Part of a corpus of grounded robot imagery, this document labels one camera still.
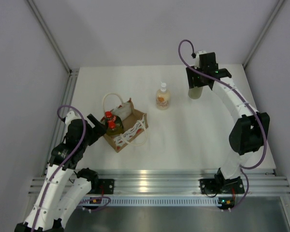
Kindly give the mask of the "yellow-green red-cap bottle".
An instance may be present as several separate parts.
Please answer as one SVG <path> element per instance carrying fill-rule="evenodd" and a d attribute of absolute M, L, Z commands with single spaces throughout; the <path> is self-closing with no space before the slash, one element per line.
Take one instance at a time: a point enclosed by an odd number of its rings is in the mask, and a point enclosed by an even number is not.
<path fill-rule="evenodd" d="M 110 137 L 119 136 L 124 133 L 124 129 L 117 123 L 110 121 L 106 134 Z"/>

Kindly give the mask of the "white-lid frosted jar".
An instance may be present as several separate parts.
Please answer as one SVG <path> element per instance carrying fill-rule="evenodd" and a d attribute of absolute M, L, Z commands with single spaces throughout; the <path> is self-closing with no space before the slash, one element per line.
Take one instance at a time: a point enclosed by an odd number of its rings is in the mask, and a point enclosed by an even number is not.
<path fill-rule="evenodd" d="M 203 87 L 194 87 L 188 90 L 188 96 L 193 99 L 199 99 L 203 91 Z"/>

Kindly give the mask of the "jute watermelon canvas bag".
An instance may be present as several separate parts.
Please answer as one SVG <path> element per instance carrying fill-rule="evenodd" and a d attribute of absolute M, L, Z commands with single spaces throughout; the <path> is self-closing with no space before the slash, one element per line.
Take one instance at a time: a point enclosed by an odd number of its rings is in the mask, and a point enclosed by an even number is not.
<path fill-rule="evenodd" d="M 134 104 L 131 99 L 123 101 L 121 96 L 116 93 L 108 93 L 103 97 L 102 108 L 103 113 L 107 111 L 105 108 L 105 100 L 108 96 L 117 96 L 120 100 L 120 105 L 113 108 L 111 111 L 117 116 L 115 123 L 119 124 L 123 129 L 124 133 L 110 137 L 107 134 L 104 135 L 105 140 L 114 149 L 115 152 L 120 152 L 126 146 L 142 146 L 145 144 L 148 138 L 147 128 L 147 114 L 134 108 Z M 105 118 L 101 119 L 101 123 L 108 128 L 108 124 L 105 123 Z"/>

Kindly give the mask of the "pump soap bottle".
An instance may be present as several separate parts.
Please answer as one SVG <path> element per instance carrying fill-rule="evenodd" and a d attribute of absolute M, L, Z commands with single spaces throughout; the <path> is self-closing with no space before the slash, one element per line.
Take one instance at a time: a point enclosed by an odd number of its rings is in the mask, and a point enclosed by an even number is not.
<path fill-rule="evenodd" d="M 160 83 L 160 88 L 156 92 L 156 106 L 160 110 L 166 110 L 170 106 L 171 93 L 165 82 Z"/>

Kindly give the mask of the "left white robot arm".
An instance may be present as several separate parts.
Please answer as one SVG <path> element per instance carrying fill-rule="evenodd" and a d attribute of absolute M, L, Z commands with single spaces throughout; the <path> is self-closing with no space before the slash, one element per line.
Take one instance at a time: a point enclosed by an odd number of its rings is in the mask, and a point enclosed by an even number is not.
<path fill-rule="evenodd" d="M 63 142 L 51 152 L 46 178 L 24 222 L 16 232 L 62 232 L 83 197 L 99 189 L 98 173 L 89 168 L 75 172 L 88 146 L 106 133 L 92 114 L 83 120 L 73 111 L 64 118 L 68 130 Z"/>

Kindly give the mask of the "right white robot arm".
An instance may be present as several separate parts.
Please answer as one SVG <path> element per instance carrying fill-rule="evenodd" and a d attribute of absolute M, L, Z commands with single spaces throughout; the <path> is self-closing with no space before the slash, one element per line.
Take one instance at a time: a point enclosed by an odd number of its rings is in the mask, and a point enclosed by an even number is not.
<path fill-rule="evenodd" d="M 248 156 L 265 146 L 270 117 L 255 109 L 235 85 L 231 73 L 220 69 L 214 52 L 193 52 L 195 65 L 186 67 L 189 91 L 209 87 L 225 105 L 234 121 L 229 135 L 231 147 L 224 164 L 211 179 L 201 179 L 201 192 L 208 197 L 218 194 L 243 194 L 245 192 L 241 171 Z"/>

